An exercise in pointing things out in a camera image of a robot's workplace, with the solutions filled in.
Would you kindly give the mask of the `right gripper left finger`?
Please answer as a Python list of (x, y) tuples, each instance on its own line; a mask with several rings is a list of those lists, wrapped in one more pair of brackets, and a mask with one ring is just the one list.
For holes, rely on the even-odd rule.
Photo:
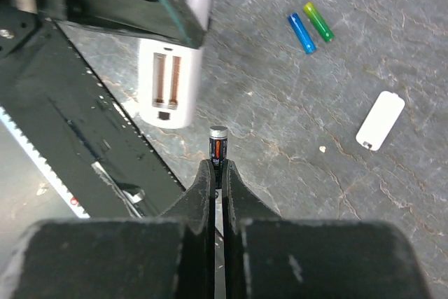
[(212, 298), (214, 171), (158, 217), (30, 226), (1, 272), (2, 298)]

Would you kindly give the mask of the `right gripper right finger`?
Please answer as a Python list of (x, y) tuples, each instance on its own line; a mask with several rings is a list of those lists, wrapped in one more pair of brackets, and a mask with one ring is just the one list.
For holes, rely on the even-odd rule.
[(284, 219), (223, 167), (228, 298), (429, 298), (412, 245), (383, 221)]

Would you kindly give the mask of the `white remote control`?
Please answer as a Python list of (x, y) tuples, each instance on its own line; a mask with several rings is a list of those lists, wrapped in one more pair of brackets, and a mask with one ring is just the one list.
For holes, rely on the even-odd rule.
[[(211, 0), (186, 0), (203, 29), (209, 28)], [(141, 39), (139, 44), (139, 114), (148, 124), (180, 129), (191, 124), (204, 48)]]

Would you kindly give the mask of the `black battery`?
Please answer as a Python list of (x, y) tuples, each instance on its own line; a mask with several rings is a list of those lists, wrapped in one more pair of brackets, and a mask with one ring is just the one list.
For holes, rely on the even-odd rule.
[(222, 188), (223, 163), (227, 158), (228, 128), (214, 125), (209, 129), (209, 157), (213, 165), (216, 188)]

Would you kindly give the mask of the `white battery compartment cover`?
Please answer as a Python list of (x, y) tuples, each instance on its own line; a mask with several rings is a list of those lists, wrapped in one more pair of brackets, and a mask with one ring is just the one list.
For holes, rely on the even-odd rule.
[(404, 108), (404, 99), (396, 93), (382, 91), (356, 134), (358, 144), (378, 151)]

